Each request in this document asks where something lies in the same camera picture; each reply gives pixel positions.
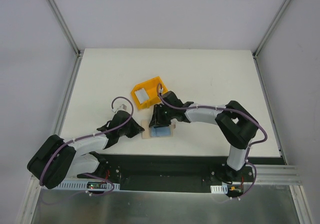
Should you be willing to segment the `beige card holder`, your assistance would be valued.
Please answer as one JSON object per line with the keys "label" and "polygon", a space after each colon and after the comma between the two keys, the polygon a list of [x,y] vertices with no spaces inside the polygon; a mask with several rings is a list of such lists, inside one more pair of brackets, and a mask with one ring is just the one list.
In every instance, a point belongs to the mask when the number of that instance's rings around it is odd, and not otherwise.
{"label": "beige card holder", "polygon": [[142,139],[154,139],[154,138],[164,138],[164,137],[173,137],[173,131],[176,128],[175,122],[172,122],[170,126],[159,127],[159,128],[150,128],[149,122],[147,120],[141,121],[141,127],[144,128],[142,132]]}

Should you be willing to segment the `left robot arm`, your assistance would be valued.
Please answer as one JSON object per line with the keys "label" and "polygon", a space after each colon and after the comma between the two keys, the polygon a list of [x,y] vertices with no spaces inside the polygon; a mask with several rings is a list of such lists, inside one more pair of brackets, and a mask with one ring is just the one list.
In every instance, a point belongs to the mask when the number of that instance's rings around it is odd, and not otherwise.
{"label": "left robot arm", "polygon": [[122,136],[133,138],[142,132],[144,128],[127,111],[119,110],[96,133],[67,142],[51,135],[28,162],[27,169],[48,189],[69,177],[108,179],[110,166],[99,151],[112,147]]}

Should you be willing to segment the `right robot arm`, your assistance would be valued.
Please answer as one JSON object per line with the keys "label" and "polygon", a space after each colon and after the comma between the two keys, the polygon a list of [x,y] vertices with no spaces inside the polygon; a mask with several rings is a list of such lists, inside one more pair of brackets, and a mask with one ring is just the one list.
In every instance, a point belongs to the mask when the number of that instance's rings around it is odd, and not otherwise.
{"label": "right robot arm", "polygon": [[248,146],[260,125],[239,102],[230,101],[222,106],[183,103],[172,91],[160,98],[162,102],[154,105],[149,128],[167,127],[174,119],[185,123],[217,125],[230,144],[225,176],[230,181],[237,181],[242,177]]}

